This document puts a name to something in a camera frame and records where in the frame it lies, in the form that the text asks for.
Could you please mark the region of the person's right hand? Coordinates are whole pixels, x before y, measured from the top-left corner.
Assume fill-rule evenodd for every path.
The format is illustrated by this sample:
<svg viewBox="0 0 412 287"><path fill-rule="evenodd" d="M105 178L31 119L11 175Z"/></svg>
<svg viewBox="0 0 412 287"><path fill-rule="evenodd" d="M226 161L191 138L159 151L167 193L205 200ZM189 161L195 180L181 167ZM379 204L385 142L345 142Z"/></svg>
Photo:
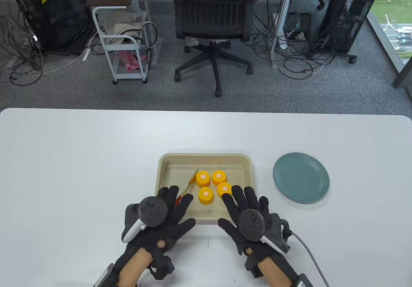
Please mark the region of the person's right hand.
<svg viewBox="0 0 412 287"><path fill-rule="evenodd" d="M252 256L262 260L274 252L289 251L289 224L277 213L270 213L266 196L258 198L252 187L234 185L231 193L224 193L221 198L230 220L220 218L218 226L232 238L240 255L251 250Z"/></svg>

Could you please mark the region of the person's left hand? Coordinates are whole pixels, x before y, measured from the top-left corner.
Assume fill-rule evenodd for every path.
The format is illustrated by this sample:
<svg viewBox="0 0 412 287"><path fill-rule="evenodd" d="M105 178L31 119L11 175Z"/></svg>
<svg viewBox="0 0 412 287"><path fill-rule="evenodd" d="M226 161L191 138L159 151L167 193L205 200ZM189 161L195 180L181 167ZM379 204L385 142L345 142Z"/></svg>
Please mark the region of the person's left hand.
<svg viewBox="0 0 412 287"><path fill-rule="evenodd" d="M127 244L128 250L137 252L138 249L143 248L151 255L165 254L173 249L176 242L195 226L196 220L193 218L181 222L194 197L187 193L179 203L176 203L178 193L179 187L176 185L163 187L156 195L156 199L162 201L160 207L157 207L156 203L154 206L147 206L146 201L143 200L139 204L131 204L126 208L122 241ZM139 231L128 236L130 229L133 229L133 226L140 219L139 208L146 209L144 211L146 216L148 216L147 212L150 212L151 216L157 218L158 210L160 210L161 216L166 215L159 225L140 227Z"/></svg>

